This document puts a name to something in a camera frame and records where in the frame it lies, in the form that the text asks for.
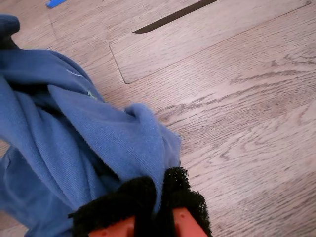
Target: blue fabric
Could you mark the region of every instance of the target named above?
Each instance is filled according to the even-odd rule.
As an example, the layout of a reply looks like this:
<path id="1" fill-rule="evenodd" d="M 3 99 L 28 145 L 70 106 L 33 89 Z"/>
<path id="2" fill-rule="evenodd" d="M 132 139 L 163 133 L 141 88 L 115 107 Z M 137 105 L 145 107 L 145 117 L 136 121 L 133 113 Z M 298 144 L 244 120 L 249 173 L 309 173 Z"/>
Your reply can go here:
<path id="1" fill-rule="evenodd" d="M 0 209 L 26 236 L 70 236 L 67 214 L 179 165 L 180 139 L 143 104 L 125 111 L 104 102 L 88 75 L 48 50 L 0 50 Z"/>

